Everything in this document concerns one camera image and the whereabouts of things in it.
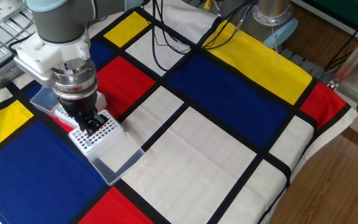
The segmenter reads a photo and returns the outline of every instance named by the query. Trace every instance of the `white rectangle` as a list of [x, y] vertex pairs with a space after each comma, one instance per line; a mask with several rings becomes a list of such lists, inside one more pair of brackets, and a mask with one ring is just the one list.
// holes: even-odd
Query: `white rectangle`
[[161, 86], [122, 122], [122, 127], [141, 146], [182, 103], [182, 100]]

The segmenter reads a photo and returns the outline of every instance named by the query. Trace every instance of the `metal pole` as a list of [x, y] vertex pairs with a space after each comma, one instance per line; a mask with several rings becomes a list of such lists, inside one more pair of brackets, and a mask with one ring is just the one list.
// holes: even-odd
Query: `metal pole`
[[342, 82], [348, 78], [348, 76], [353, 71], [354, 67], [358, 64], [358, 46], [353, 51], [353, 53], [349, 56], [349, 58], [345, 61], [342, 67], [339, 69], [333, 80], [328, 84], [328, 87], [332, 90], [336, 90], [336, 88], [342, 84]]
[[283, 14], [290, 5], [290, 0], [258, 0], [258, 11], [265, 17]]

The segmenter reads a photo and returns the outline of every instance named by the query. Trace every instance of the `mondrian pattern tablecloth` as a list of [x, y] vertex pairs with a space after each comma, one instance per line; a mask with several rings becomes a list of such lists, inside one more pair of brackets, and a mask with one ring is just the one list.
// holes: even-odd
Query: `mondrian pattern tablecloth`
[[[98, 91], [145, 155], [109, 187], [20, 77], [0, 90], [1, 223], [267, 223], [305, 162], [356, 117], [243, 32], [202, 49], [220, 18], [174, 0], [167, 26], [150, 12], [127, 11], [91, 39]], [[188, 54], [164, 46], [162, 30]]]

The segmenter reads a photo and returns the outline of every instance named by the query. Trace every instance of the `blue square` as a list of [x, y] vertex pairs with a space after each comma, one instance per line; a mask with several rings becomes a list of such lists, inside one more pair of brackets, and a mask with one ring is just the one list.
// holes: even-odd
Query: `blue square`
[[40, 121], [0, 151], [0, 213], [8, 223], [67, 223], [104, 185]]
[[104, 61], [106, 61], [114, 54], [114, 52], [110, 48], [108, 48], [99, 41], [93, 42], [89, 51], [91, 53], [91, 59], [93, 60], [96, 67], [101, 65]]
[[198, 54], [168, 82], [260, 147], [288, 114], [282, 106]]

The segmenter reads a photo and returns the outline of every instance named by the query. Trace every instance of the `plastic container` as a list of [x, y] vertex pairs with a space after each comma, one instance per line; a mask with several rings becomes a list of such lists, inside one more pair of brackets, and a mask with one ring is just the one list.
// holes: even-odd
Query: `plastic container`
[[68, 136], [106, 183], [112, 186], [145, 152], [107, 110], [99, 114], [105, 115], [109, 121], [95, 134], [88, 136], [86, 131], [77, 127]]
[[41, 90], [30, 100], [30, 103], [32, 103], [38, 110], [47, 113], [50, 116], [56, 117], [55, 108], [59, 104], [57, 98], [57, 95], [51, 88], [42, 87]]

